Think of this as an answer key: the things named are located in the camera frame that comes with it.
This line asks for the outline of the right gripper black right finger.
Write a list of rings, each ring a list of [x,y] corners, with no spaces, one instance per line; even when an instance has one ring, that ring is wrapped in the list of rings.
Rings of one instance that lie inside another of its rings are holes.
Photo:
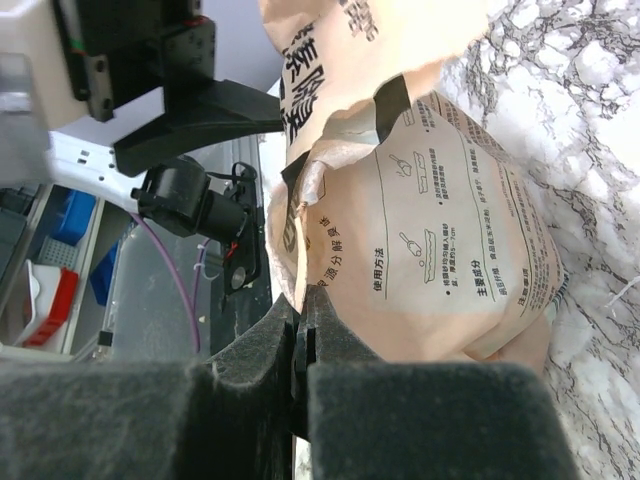
[[[307,291],[302,324],[316,479],[574,479],[550,395],[509,363],[382,361]]]

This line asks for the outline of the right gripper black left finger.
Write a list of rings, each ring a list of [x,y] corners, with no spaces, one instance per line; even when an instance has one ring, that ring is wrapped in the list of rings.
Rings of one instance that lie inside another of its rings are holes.
[[[206,362],[6,365],[5,479],[288,479],[284,299]]]

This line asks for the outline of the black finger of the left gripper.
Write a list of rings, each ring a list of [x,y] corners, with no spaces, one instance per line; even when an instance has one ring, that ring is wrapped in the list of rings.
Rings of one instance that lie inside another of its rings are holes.
[[[214,80],[115,142],[113,151],[117,170],[137,176],[181,154],[282,130],[279,98],[234,81]]]

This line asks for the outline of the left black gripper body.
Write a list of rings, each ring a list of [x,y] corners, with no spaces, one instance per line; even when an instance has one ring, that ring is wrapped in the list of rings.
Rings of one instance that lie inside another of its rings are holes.
[[[170,109],[213,81],[216,27],[200,1],[54,1],[71,88],[100,122],[161,88]]]

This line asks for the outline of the pink cat litter bag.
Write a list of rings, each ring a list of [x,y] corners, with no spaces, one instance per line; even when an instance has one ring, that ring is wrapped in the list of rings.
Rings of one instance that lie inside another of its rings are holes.
[[[437,93],[484,1],[264,1],[286,166],[268,249],[298,309],[321,287],[390,362],[544,366],[563,265],[502,148]]]

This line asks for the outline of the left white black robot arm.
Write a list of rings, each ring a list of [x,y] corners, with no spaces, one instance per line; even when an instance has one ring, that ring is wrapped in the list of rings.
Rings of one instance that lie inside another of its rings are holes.
[[[160,89],[164,112],[111,146],[54,132],[54,183],[137,208],[132,190],[180,154],[279,132],[276,97],[214,78],[215,23],[197,1],[54,1],[51,4],[76,102],[102,123]]]

